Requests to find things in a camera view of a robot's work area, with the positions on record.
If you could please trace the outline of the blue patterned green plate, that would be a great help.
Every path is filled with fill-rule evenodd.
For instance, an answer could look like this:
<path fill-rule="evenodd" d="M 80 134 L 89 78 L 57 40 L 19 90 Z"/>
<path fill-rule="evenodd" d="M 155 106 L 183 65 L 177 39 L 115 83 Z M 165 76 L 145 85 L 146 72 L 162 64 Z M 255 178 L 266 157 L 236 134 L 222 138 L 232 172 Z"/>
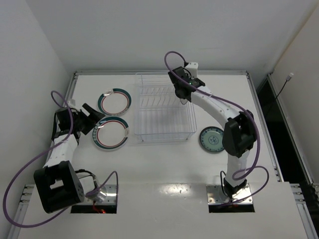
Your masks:
<path fill-rule="evenodd" d="M 215 126 L 204 128 L 199 135 L 201 147 L 209 153 L 220 153 L 224 150 L 222 143 L 224 131 Z"/>

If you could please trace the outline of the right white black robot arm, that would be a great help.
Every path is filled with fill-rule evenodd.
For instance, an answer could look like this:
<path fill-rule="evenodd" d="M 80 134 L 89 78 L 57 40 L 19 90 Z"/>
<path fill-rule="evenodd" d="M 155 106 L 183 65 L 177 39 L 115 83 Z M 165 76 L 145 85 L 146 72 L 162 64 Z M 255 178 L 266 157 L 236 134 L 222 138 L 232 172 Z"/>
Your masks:
<path fill-rule="evenodd" d="M 209 88 L 198 78 L 190 78 L 182 67 L 168 72 L 178 98 L 187 100 L 205 110 L 223 128 L 222 146 L 228 154 L 227 172 L 224 178 L 224 192 L 229 197 L 246 186 L 243 175 L 247 158 L 257 133 L 251 122 L 252 113 L 247 116 L 214 97 Z"/>

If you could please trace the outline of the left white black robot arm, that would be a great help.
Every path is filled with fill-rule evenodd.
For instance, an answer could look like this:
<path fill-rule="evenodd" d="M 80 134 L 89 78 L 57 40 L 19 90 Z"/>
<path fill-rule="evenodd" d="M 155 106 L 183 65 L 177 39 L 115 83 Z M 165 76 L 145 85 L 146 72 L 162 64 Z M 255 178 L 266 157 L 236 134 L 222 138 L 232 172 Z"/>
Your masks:
<path fill-rule="evenodd" d="M 104 115 L 87 103 L 83 109 L 70 108 L 72 118 L 66 107 L 54 114 L 51 140 L 53 150 L 45 165 L 34 172 L 34 180 L 39 197 L 46 213 L 84 202 L 85 190 L 71 162 L 79 139 L 87 135 Z"/>

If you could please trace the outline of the white plate with dark rim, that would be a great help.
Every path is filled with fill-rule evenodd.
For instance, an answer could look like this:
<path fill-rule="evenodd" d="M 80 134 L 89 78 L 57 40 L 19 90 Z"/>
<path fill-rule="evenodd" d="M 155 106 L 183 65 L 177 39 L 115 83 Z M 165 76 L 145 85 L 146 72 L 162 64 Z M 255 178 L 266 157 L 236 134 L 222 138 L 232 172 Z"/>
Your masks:
<path fill-rule="evenodd" d="M 185 105 L 187 102 L 188 102 L 187 99 L 180 99 L 180 103 L 181 103 L 182 105 Z"/>

